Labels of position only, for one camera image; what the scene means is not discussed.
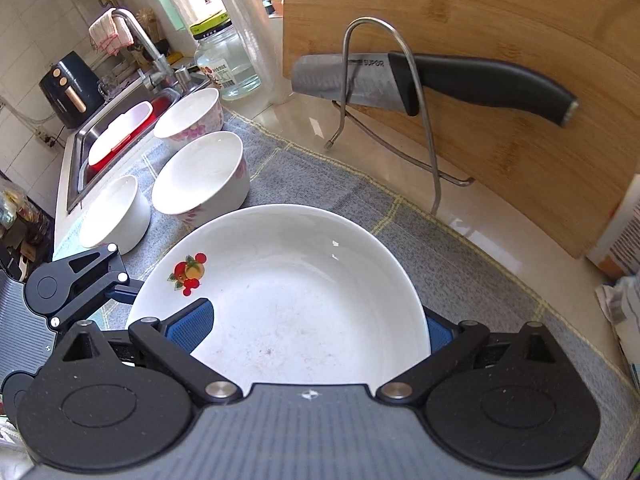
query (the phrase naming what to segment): electrical outlet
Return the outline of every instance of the electrical outlet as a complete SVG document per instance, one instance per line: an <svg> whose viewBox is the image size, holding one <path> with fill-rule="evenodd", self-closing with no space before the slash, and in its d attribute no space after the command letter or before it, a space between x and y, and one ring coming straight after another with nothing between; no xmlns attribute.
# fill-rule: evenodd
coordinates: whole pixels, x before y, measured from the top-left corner
<svg viewBox="0 0 640 480"><path fill-rule="evenodd" d="M36 131L36 137L38 137L46 146L53 148L56 145L56 138L45 130L38 129Z"/></svg>

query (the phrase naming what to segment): kitchen sink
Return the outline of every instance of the kitchen sink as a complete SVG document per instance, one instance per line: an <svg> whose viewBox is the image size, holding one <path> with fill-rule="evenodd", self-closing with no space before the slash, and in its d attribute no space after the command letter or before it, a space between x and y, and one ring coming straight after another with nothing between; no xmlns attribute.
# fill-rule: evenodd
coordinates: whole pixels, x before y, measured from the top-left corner
<svg viewBox="0 0 640 480"><path fill-rule="evenodd" d="M204 88L209 84L208 78L200 76L199 74L192 74L191 77L194 83L197 83L191 92ZM104 177L137 142L142 140L146 134L156 126L158 119L171 106L176 104L180 98L180 93L171 88L165 88L156 92L149 91L145 87L142 78L139 78L127 86L113 100L100 108L100 110L81 126L73 137L73 151L71 154L69 183L66 194L66 211L71 212L100 179ZM156 120L121 149L100 171L92 171L91 168L88 167L87 160L89 150L94 145L95 140L120 114L123 114L143 101L149 101L151 103L154 108L154 113L156 114Z"/></svg>

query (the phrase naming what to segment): pink and white cloth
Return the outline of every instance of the pink and white cloth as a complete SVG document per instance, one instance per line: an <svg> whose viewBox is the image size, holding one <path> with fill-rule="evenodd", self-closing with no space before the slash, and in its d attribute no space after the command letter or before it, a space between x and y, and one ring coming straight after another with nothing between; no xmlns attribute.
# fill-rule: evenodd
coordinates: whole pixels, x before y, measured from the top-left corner
<svg viewBox="0 0 640 480"><path fill-rule="evenodd" d="M121 48L133 44L133 36L127 23L120 16L113 16L115 9L108 9L89 27L89 36L96 50L114 56Z"/></svg>

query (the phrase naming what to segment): black air fryer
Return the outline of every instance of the black air fryer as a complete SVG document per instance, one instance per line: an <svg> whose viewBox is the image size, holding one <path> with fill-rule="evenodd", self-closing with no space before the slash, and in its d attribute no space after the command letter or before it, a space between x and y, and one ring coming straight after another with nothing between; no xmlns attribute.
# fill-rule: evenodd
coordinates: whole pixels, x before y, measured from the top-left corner
<svg viewBox="0 0 640 480"><path fill-rule="evenodd" d="M64 125L75 130L104 104L100 79L71 51L54 63L40 81L40 89Z"/></svg>

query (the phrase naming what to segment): black knife handle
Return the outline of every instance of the black knife handle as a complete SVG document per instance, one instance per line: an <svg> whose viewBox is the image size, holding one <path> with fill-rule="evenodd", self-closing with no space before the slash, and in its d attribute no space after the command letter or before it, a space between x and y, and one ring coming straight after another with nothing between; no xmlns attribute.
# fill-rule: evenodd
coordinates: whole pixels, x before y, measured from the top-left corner
<svg viewBox="0 0 640 480"><path fill-rule="evenodd" d="M578 101L574 94L538 72L497 59L415 54L423 86L481 106L516 108L564 126ZM402 102L410 116L419 113L409 64L402 52L390 52Z"/></svg>

